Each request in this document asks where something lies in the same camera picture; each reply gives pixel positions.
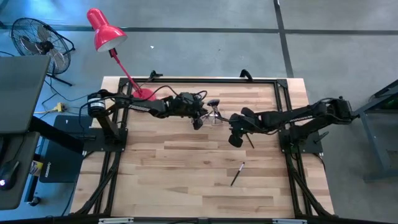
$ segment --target marker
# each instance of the marker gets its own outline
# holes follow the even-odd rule
[[[238,177],[239,173],[241,172],[243,166],[244,166],[244,162],[242,163],[241,167],[239,168],[238,172],[236,173],[236,175],[235,175],[235,177],[234,177],[234,180],[232,180],[231,187],[232,187],[232,185],[235,183],[235,180],[236,180],[236,178]]]

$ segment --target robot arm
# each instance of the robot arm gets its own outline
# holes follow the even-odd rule
[[[281,142],[298,144],[300,141],[305,141],[309,134],[321,128],[331,124],[350,124],[355,118],[351,115],[349,102],[342,97],[324,100],[285,112],[266,111],[255,113],[249,108],[243,108],[241,111],[243,115],[233,114],[229,119],[232,132],[229,137],[229,143],[235,147],[241,147],[243,134],[275,134],[290,122],[313,118],[302,126],[291,126],[289,130],[284,131]]]
[[[105,107],[105,100],[114,99],[114,105],[108,109]],[[92,118],[107,117],[118,109],[129,108],[136,111],[150,113],[156,118],[169,116],[188,116],[193,119],[193,127],[199,129],[203,122],[201,116],[207,114],[203,108],[201,95],[197,93],[180,93],[176,97],[168,96],[161,100],[143,100],[125,94],[110,93],[107,90],[100,90],[97,93],[88,95],[88,114]]]

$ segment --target gray floor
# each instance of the gray floor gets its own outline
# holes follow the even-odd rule
[[[98,7],[110,23],[121,27],[277,28],[271,0],[0,0],[0,21],[10,24],[34,17],[49,24],[88,26],[86,12]],[[287,29],[398,29],[397,1],[393,0],[280,0]],[[55,88],[69,99],[97,91],[105,75],[123,75],[107,53],[96,53],[91,32],[62,32],[77,51],[60,78],[69,88]],[[201,34],[130,32],[118,48],[119,58],[133,75],[157,70],[175,76],[232,76],[248,69],[254,77],[286,77],[278,34]],[[310,102],[344,96],[353,109],[380,88],[397,79],[397,36],[288,35],[294,77],[304,78]],[[8,30],[0,30],[0,50],[17,54]],[[44,86],[39,102],[51,95]],[[56,102],[54,98],[48,106]],[[67,103],[80,106],[84,100]],[[53,123],[55,114],[44,118]],[[384,222],[398,221],[398,179],[365,184],[363,175],[377,171],[360,121],[325,128],[326,174],[337,215]],[[39,184],[44,199],[36,207],[21,205],[0,212],[0,220],[60,215],[72,186]]]

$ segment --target fan grille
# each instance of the fan grille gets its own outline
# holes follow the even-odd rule
[[[19,54],[21,55],[40,55],[40,53],[33,53],[30,50],[27,50],[21,43],[22,37],[27,37],[32,43],[41,43],[37,29],[39,26],[48,26],[46,23],[42,21],[38,21],[37,19],[31,18],[21,18],[14,22],[11,29],[11,39],[15,45],[15,48],[18,50]],[[68,46],[66,45],[65,41],[54,33],[51,29],[46,29],[50,34],[50,37],[47,39],[52,43],[54,49],[58,50],[63,55],[65,63],[57,67],[55,66],[54,58],[51,57],[51,62],[49,65],[49,73],[52,73],[53,67],[55,66],[54,74],[61,74],[65,72],[70,64],[70,54],[65,53],[68,52]]]

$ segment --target wooden table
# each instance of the wooden table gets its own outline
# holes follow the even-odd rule
[[[104,77],[102,88],[117,92],[119,78]],[[288,78],[287,81],[293,108],[307,105],[303,79]],[[161,85],[165,84],[148,83],[146,88],[156,89]],[[276,110],[272,85],[169,85],[177,93],[207,90],[205,101],[220,99],[219,108],[226,118],[239,113],[244,106],[255,112]],[[158,98],[168,95],[172,92],[167,88],[157,93]],[[129,112],[127,128],[129,136],[119,166],[112,216],[294,217],[285,157],[280,152],[277,135],[253,134],[250,138],[255,149],[245,137],[243,146],[235,148],[228,143],[228,123],[205,124],[195,131],[188,118],[157,119],[135,111]],[[104,153],[95,152],[84,160],[71,212],[81,208],[98,185],[103,157]],[[242,162],[246,165],[230,187]],[[325,209],[333,213],[319,158],[304,154],[303,164],[308,187]],[[302,194],[300,191],[298,194],[304,211]]]

